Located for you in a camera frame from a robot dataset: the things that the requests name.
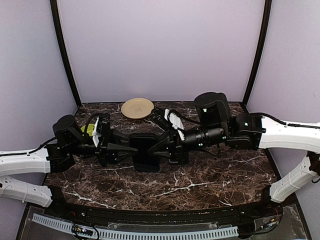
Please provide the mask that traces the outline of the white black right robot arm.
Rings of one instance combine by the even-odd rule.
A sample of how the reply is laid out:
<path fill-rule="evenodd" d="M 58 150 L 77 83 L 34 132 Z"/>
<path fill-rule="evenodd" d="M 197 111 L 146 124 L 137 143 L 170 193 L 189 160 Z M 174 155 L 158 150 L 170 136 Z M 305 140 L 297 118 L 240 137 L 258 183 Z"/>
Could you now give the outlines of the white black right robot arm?
<path fill-rule="evenodd" d="M 154 109 L 151 117 L 164 133 L 148 154 L 183 164 L 189 152 L 204 151 L 225 144 L 231 149 L 296 149 L 306 151 L 292 171 L 264 190 L 263 200 L 255 205 L 255 213 L 266 217 L 288 196 L 320 175 L 319 123 L 286 122 L 266 113 L 231 115 L 227 97 L 222 92 L 205 92 L 194 99 L 199 127 L 185 129 L 183 116 L 176 110 Z"/>

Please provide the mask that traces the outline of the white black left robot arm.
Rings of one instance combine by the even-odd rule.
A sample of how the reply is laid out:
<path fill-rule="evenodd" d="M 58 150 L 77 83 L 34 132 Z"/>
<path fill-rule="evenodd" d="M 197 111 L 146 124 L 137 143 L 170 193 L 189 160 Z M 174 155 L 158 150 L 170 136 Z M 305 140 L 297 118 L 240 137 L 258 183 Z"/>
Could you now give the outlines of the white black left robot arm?
<path fill-rule="evenodd" d="M 110 128 L 110 116 L 96 113 L 92 134 L 81 130 L 73 115 L 61 117 L 53 126 L 54 137 L 36 149 L 7 151 L 0 154 L 0 195 L 36 204 L 51 210 L 60 218 L 71 213 L 57 186 L 34 185 L 12 178 L 26 173 L 63 173 L 75 165 L 74 156 L 98 159 L 102 167 L 116 164 L 138 154 L 128 145 L 128 138 Z"/>

